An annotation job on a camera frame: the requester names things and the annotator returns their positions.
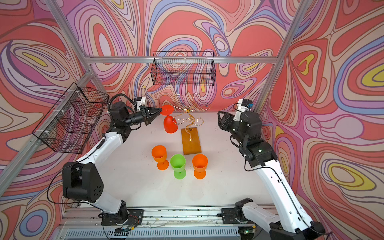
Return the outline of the green wine glass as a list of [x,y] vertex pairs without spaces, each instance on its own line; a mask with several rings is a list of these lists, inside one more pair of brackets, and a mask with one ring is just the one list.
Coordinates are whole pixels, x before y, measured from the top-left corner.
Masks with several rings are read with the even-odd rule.
[[171,157],[170,163],[174,171],[174,177],[178,180],[182,180],[187,174],[185,170],[186,158],[181,154],[176,154]]

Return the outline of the orange wine glass back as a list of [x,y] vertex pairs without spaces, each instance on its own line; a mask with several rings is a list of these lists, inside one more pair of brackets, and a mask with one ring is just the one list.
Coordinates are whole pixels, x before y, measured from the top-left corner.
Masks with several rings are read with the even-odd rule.
[[202,180],[206,176],[208,166],[208,158],[203,154],[198,154],[193,157],[194,176],[196,179]]

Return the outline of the orange wine glass front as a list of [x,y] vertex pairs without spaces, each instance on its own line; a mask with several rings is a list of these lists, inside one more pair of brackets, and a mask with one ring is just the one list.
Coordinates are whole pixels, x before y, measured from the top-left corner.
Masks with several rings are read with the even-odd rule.
[[165,146],[158,145],[152,149],[152,157],[157,162],[157,168],[161,171],[165,171],[169,167],[169,161],[167,160],[167,149]]

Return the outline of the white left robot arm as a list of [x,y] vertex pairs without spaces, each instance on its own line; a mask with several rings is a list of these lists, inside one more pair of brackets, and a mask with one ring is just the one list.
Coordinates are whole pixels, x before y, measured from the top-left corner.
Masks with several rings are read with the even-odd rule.
[[145,97],[130,99],[117,94],[107,105],[111,124],[102,139],[83,157],[66,163],[62,174],[63,196],[73,204],[86,203],[101,211],[101,218],[121,226],[128,224],[130,213],[125,201],[109,194],[104,189],[99,170],[108,157],[119,148],[133,131],[142,124],[150,125],[161,113],[161,108],[147,106]]

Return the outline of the orange wine glass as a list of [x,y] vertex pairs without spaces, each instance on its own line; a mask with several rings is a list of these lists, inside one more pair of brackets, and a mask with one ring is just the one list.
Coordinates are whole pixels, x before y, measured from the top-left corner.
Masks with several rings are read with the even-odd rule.
[[203,154],[198,154],[193,157],[194,176],[196,179],[202,180],[206,176],[208,166],[208,158]]
[[169,161],[167,160],[167,149],[165,146],[158,145],[152,149],[152,157],[157,162],[157,168],[161,171],[165,171],[169,167]]

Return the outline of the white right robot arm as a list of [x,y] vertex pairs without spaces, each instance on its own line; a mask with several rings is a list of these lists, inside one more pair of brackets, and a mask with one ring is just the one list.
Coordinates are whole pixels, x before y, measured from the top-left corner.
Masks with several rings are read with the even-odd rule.
[[261,138],[262,121],[259,114],[237,111],[236,114],[218,112],[218,126],[231,134],[231,143],[245,160],[244,170],[255,172],[266,186],[277,214],[259,207],[246,198],[236,202],[236,215],[240,221],[251,221],[269,233],[272,240],[315,240],[329,237],[320,222],[313,221],[304,210],[284,177],[277,154]]

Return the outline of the red wine glass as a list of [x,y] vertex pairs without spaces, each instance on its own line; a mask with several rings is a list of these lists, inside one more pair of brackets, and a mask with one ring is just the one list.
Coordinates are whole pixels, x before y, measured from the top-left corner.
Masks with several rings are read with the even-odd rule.
[[164,105],[161,107],[161,115],[165,116],[163,125],[168,134],[173,134],[178,130],[178,125],[174,123],[174,118],[171,114],[174,112],[174,107],[171,105]]

